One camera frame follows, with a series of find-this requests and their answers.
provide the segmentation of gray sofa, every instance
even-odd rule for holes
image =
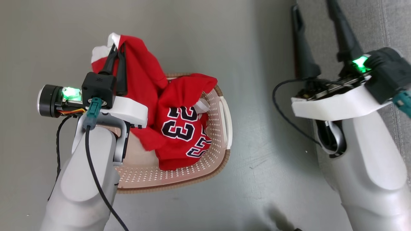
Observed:
[[[411,1],[407,0],[341,0],[339,1],[364,52],[382,47],[399,50],[411,62]],[[306,23],[306,37],[313,56],[321,66],[320,78],[336,79],[342,67],[335,55],[337,41],[324,0],[298,2]],[[391,132],[411,178],[411,120],[393,105],[379,111]],[[330,185],[334,185],[325,152],[317,147],[320,167]]]

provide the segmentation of green led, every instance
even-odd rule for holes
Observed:
[[[365,73],[367,71],[370,71],[370,68],[367,68],[364,66],[365,61],[368,59],[368,57],[361,56],[359,59],[356,59],[353,61],[353,63],[356,64],[357,70],[359,70],[362,73]]]
[[[66,100],[81,101],[81,92],[78,88],[63,88],[63,98]]]

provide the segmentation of white basket handle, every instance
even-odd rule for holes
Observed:
[[[220,111],[222,112],[221,121],[223,124],[224,142],[226,144],[226,149],[230,149],[233,142],[233,123],[231,121],[231,114],[227,105],[227,101],[223,96],[220,96],[220,99]]]

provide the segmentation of cable connector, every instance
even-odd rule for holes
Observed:
[[[399,110],[411,118],[411,91],[402,91],[393,98],[393,103]]]
[[[97,117],[99,116],[101,108],[102,100],[97,97],[92,98],[86,113],[86,118],[83,122],[84,129],[86,129],[87,126],[90,126],[90,130],[93,130],[96,127]]]

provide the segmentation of laundry basket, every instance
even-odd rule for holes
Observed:
[[[167,74],[167,78],[171,81],[188,75],[190,73]],[[221,172],[229,159],[233,137],[230,111],[218,86],[202,97],[210,105],[206,132],[212,143],[208,151],[192,166],[163,171],[158,167],[155,152],[145,151],[139,140],[130,133],[123,165],[117,167],[120,174],[117,193],[174,189],[208,180]]]

